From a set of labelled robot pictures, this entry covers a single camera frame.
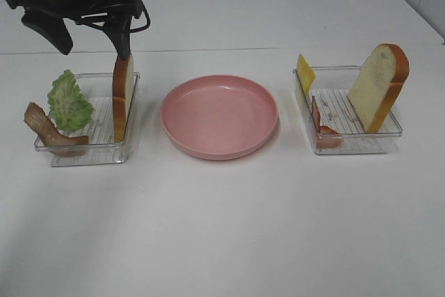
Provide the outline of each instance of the cheese slice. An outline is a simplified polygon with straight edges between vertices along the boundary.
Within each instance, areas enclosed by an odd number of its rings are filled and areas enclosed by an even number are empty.
[[[300,79],[301,86],[306,96],[309,95],[309,90],[311,89],[311,85],[315,80],[315,71],[309,66],[309,63],[306,61],[306,58],[302,55],[298,55],[297,62],[297,75]]]

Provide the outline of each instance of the bread crust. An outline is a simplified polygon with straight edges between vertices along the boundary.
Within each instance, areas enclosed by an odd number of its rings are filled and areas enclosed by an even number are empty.
[[[133,56],[122,60],[117,56],[113,71],[113,129],[114,141],[122,142],[127,128],[129,104],[132,96],[127,96],[129,76],[133,78]]]
[[[396,57],[396,74],[394,75],[392,83],[405,83],[408,74],[410,73],[410,62],[408,61],[405,52],[398,46],[391,43],[384,43],[390,48],[394,56]]]

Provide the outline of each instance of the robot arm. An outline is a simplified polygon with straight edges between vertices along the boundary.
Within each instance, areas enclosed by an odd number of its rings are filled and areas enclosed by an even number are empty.
[[[124,60],[130,54],[130,33],[143,31],[150,25],[142,0],[6,0],[12,9],[21,6],[25,13],[23,25],[38,32],[59,50],[69,54],[73,42],[64,23],[76,24],[103,31],[113,43],[118,56]],[[131,29],[133,17],[144,13],[146,25]]]

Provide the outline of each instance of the pink plate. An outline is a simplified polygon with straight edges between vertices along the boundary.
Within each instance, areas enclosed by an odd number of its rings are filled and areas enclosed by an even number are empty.
[[[273,96],[258,83],[227,75],[187,81],[165,97],[162,124],[182,151],[228,160],[261,147],[278,121]]]

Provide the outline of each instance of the transparent tray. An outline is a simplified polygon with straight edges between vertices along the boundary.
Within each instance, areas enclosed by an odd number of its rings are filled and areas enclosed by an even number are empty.
[[[296,70],[296,98],[305,122],[309,141],[316,154],[386,153],[402,128],[389,112],[378,133],[366,133],[348,99],[348,92],[360,73],[360,66],[313,67],[316,79],[309,95],[302,90]],[[321,115],[321,125],[338,134],[321,134],[312,116],[312,97]]]
[[[139,73],[134,74],[134,89],[131,98],[124,140],[114,143],[112,73],[77,74],[76,82],[87,100],[94,106],[91,121],[78,131],[61,131],[73,137],[87,135],[88,145],[45,146],[39,137],[34,142],[36,151],[44,152],[53,167],[102,165],[124,163],[133,153],[134,120],[138,95]]]

